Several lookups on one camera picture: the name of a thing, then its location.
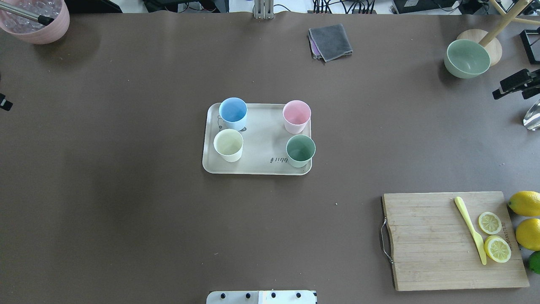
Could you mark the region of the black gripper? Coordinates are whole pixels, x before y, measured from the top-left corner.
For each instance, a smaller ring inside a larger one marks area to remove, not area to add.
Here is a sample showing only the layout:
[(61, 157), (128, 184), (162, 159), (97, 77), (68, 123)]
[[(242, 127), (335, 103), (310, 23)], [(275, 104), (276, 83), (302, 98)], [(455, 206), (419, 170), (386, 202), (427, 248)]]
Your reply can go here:
[(531, 72), (523, 69), (501, 80), (499, 84), (499, 88), (492, 92), (494, 100), (513, 92), (521, 92), (524, 99), (532, 98), (540, 93), (540, 70)]

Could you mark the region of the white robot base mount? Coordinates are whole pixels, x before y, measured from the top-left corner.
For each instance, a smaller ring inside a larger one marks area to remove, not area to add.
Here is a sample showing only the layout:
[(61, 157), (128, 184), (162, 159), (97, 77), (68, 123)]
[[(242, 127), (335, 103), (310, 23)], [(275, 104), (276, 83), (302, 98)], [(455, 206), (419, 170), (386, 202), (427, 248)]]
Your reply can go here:
[(238, 290), (214, 291), (207, 304), (316, 304), (318, 297), (311, 290)]

